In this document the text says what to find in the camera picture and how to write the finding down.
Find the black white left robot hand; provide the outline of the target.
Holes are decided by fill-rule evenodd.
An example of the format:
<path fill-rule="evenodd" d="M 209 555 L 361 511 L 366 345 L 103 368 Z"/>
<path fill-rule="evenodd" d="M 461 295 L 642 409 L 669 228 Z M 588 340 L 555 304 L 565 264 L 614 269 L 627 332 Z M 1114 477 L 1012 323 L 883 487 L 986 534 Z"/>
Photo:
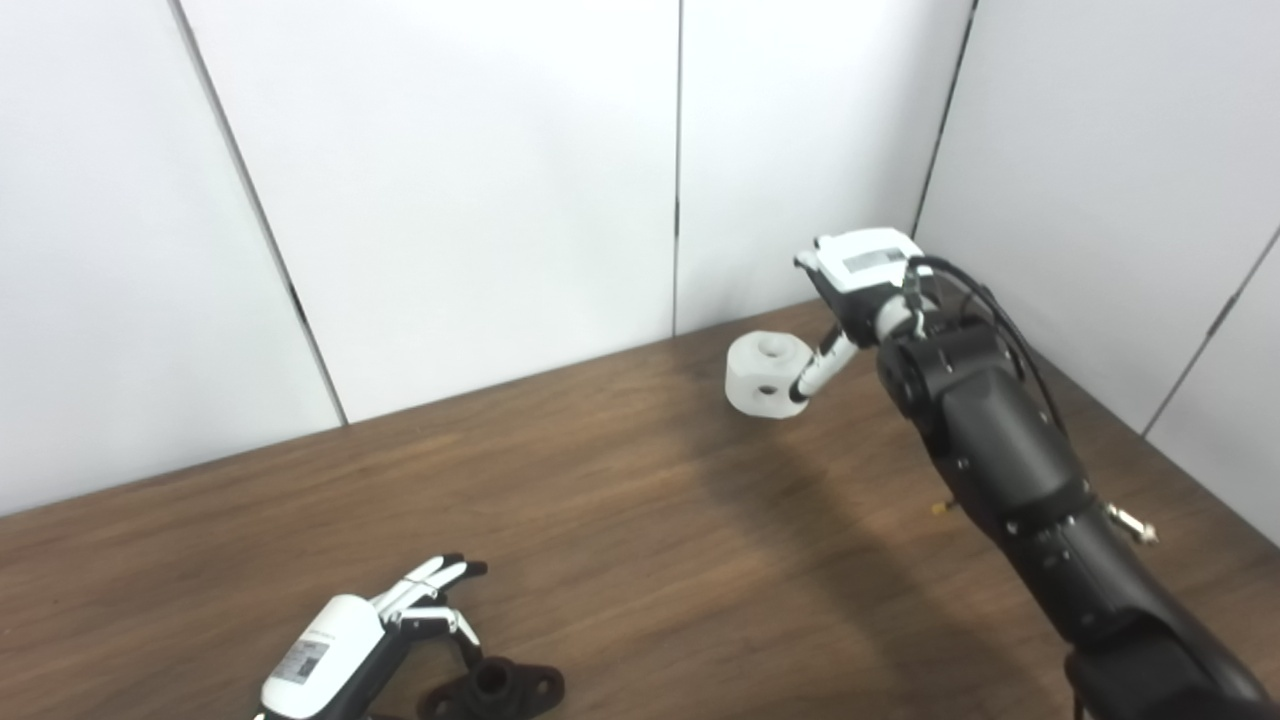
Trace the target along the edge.
<path fill-rule="evenodd" d="M 421 643 L 448 639 L 463 667 L 484 659 L 449 589 L 488 573 L 484 561 L 442 553 L 366 598 L 333 596 L 262 683 L 256 719 L 369 719 L 375 698 Z"/>

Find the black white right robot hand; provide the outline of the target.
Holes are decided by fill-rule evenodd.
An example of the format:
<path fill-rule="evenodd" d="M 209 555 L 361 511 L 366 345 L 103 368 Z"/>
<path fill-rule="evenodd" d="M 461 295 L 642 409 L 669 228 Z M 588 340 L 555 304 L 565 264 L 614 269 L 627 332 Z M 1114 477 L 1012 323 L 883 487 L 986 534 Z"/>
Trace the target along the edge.
<path fill-rule="evenodd" d="M 896 333 L 922 327 L 934 304 L 916 286 L 902 287 L 908 264 L 923 251 L 891 227 L 820 236 L 794 256 L 835 324 L 788 388 L 788 398 L 806 404 L 860 352 Z"/>

